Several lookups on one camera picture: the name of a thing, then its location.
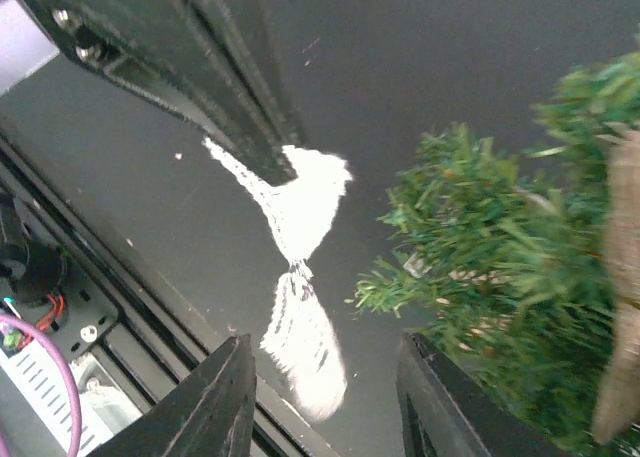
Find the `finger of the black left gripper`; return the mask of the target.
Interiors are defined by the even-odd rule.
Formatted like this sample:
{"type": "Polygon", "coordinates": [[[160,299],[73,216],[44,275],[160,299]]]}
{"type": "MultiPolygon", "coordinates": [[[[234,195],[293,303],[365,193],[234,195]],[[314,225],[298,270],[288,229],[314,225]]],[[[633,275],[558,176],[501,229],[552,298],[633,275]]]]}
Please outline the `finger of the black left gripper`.
{"type": "Polygon", "coordinates": [[[18,0],[71,62],[205,131],[269,184],[303,133],[262,0],[18,0]]]}

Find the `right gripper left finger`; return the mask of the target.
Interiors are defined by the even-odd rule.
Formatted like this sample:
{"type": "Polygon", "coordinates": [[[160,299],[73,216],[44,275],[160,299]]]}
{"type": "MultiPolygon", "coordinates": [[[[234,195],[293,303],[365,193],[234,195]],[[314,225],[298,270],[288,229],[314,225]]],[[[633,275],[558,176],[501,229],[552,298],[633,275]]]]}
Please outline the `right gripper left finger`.
{"type": "Polygon", "coordinates": [[[232,336],[161,402],[91,454],[247,456],[256,380],[250,336],[232,336]]]}

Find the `small green christmas tree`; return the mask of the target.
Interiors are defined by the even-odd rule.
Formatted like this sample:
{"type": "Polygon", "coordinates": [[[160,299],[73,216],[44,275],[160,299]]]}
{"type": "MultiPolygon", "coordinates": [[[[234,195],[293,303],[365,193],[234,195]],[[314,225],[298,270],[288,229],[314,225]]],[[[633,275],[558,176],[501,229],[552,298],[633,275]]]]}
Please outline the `small green christmas tree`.
{"type": "Polygon", "coordinates": [[[572,456],[635,456],[639,416],[607,444],[591,427],[614,343],[603,262],[608,164],[621,128],[639,131],[639,55],[579,66],[537,120],[530,149],[560,176],[521,173],[518,155],[463,123],[421,136],[383,216],[397,243],[353,298],[359,311],[425,307],[422,334],[511,415],[572,456]]]}

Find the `burlap bow ornament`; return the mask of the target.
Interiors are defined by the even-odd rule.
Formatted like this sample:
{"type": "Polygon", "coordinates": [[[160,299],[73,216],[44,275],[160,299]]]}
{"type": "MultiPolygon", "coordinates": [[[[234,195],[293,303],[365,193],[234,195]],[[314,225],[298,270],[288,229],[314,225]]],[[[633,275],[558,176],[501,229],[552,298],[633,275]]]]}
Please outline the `burlap bow ornament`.
{"type": "Polygon", "coordinates": [[[610,151],[603,262],[615,294],[614,343],[591,432],[607,444],[639,416],[639,131],[621,128],[610,151]]]}

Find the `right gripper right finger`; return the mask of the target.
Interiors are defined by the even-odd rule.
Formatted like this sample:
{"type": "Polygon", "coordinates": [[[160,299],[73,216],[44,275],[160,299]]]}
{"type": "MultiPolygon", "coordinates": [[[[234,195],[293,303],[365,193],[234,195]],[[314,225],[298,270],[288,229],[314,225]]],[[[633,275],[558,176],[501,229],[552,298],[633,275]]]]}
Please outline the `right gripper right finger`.
{"type": "Polygon", "coordinates": [[[397,396],[407,456],[555,457],[568,453],[494,404],[420,333],[402,335],[397,396]]]}

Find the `silver mesh bow ornament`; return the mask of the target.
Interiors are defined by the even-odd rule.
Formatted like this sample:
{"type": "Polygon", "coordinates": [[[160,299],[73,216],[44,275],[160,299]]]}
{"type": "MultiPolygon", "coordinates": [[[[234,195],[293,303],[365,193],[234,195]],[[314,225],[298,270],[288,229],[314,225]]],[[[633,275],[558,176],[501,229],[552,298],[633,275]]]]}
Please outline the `silver mesh bow ornament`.
{"type": "Polygon", "coordinates": [[[331,230],[353,179],[348,163],[334,154],[285,145],[282,151],[297,176],[272,186],[211,138],[204,138],[203,145],[258,204],[288,264],[276,283],[260,347],[284,374],[297,410],[311,421],[324,421],[343,404],[347,377],[309,260],[331,230]]]}

